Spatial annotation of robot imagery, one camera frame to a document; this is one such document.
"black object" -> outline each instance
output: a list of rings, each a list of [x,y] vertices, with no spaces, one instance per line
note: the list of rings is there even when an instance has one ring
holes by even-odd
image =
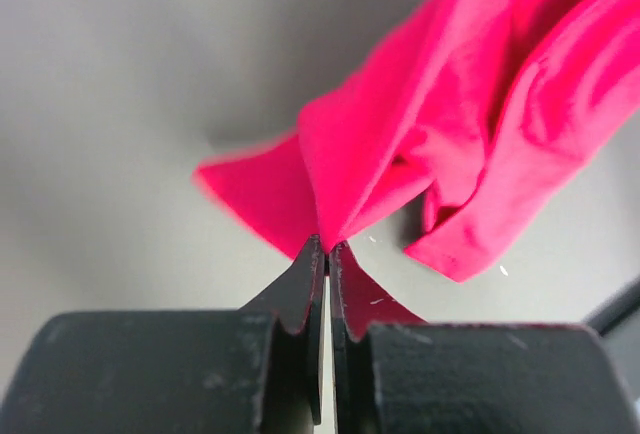
[[[312,237],[237,311],[73,313],[36,336],[0,434],[287,433],[320,422],[324,276],[337,429],[638,433],[593,331],[428,325]]]
[[[610,357],[640,406],[640,278],[587,321],[604,338]]]

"fabric fold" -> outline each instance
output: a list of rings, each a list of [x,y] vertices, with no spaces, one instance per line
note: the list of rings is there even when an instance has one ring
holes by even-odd
[[[293,256],[425,195],[407,255],[486,269],[640,104],[640,0],[427,0],[264,153],[197,178]]]

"gray background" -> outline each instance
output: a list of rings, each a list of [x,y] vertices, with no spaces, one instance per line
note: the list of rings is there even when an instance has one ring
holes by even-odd
[[[0,391],[54,313],[230,308],[264,287],[287,259],[193,168],[290,127],[419,1],[0,0]],[[404,258],[416,206],[354,249],[429,320],[582,319],[640,272],[639,139],[635,118],[503,256],[508,276],[457,285]]]

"pink fabric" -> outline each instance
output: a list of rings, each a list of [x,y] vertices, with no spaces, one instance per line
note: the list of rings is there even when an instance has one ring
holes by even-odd
[[[289,256],[426,191],[406,253],[487,268],[640,103],[640,0],[427,0],[297,131],[196,177]]]

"cut fabric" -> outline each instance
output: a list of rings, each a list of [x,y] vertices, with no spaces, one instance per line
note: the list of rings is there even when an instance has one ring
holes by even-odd
[[[640,0],[427,0],[297,130],[196,178],[294,256],[425,193],[407,255],[481,272],[640,103]]]

